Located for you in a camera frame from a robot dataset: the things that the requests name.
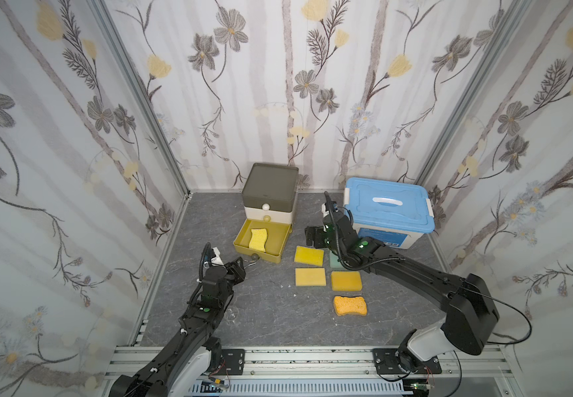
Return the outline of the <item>green sponge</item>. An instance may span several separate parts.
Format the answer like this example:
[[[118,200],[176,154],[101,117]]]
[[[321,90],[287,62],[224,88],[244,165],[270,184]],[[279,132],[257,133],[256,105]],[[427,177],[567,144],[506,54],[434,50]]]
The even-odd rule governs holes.
[[[332,269],[345,271],[344,266],[340,263],[339,258],[333,253],[329,254],[329,265]]]

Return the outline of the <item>wavy yellow scrub sponge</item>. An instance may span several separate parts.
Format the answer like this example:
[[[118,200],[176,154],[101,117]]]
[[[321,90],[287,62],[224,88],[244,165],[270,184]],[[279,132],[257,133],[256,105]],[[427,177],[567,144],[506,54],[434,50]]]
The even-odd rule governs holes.
[[[255,228],[251,230],[251,238],[248,248],[253,251],[265,252],[266,242],[268,240],[268,231],[266,228]]]

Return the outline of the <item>yellow bottom drawer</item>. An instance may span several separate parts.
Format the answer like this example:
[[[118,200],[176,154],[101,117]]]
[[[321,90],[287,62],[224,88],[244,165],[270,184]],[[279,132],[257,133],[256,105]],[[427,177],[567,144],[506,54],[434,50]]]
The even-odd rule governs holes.
[[[290,224],[247,219],[233,246],[240,254],[257,254],[264,261],[278,264],[290,235]]]

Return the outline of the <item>bright yellow thin sponge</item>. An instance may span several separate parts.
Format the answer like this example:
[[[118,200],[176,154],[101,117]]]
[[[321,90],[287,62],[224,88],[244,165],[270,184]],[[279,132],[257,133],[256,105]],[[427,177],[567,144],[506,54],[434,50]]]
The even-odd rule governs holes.
[[[309,266],[323,266],[324,251],[316,248],[298,246],[296,248],[294,262]]]

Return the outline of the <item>yellow green-backed scrub sponge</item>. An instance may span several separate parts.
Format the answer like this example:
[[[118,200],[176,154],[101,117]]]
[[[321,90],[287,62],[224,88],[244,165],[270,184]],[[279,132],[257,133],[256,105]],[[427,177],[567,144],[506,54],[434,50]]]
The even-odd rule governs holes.
[[[326,286],[326,274],[322,268],[296,268],[296,286]]]

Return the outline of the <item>orange bone-shaped sponge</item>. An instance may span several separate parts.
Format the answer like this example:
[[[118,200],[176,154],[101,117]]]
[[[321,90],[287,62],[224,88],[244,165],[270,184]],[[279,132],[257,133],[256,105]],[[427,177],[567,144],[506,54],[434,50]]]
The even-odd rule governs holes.
[[[359,297],[344,297],[335,296],[333,300],[334,312],[337,316],[346,315],[367,315],[367,303],[361,296]]]

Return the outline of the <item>olive three-drawer cabinet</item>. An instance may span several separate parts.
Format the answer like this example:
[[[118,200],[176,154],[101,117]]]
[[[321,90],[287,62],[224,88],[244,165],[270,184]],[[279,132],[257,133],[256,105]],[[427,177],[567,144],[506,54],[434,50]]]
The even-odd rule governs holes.
[[[292,224],[298,180],[299,169],[295,166],[254,163],[242,192],[246,217]]]

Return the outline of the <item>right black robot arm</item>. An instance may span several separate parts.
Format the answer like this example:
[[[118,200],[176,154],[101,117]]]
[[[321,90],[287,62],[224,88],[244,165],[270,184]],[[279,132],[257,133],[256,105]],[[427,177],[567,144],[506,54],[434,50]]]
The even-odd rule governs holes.
[[[446,352],[478,356],[500,320],[500,299],[491,296],[480,276],[466,277],[437,271],[402,256],[384,242],[361,237],[354,230],[352,213],[326,195],[323,224],[306,228],[307,246],[327,248],[347,271],[365,271],[412,290],[445,313],[430,327],[409,332],[398,346],[395,360],[404,372],[418,368]]]

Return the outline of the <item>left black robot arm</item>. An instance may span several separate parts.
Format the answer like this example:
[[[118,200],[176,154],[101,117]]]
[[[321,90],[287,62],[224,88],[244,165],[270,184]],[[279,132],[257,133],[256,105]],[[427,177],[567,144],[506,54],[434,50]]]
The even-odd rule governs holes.
[[[198,284],[179,317],[179,329],[165,347],[134,375],[121,375],[109,395],[188,396],[202,375],[224,368],[222,344],[215,330],[233,301],[234,286],[246,279],[241,257],[223,265],[207,243],[199,263]]]

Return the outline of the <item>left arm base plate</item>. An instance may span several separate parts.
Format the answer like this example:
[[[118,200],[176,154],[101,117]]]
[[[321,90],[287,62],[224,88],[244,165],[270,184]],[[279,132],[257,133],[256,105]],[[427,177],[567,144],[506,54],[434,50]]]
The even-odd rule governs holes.
[[[245,349],[220,349],[211,352],[209,375],[227,376],[243,375],[245,366]]]

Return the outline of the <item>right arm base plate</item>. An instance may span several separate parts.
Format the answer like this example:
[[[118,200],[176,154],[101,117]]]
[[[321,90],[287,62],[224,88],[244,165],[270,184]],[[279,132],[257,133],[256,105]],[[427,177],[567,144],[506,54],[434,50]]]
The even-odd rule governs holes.
[[[397,348],[374,348],[372,360],[378,375],[440,375],[442,368],[437,357],[421,362],[410,353]]]

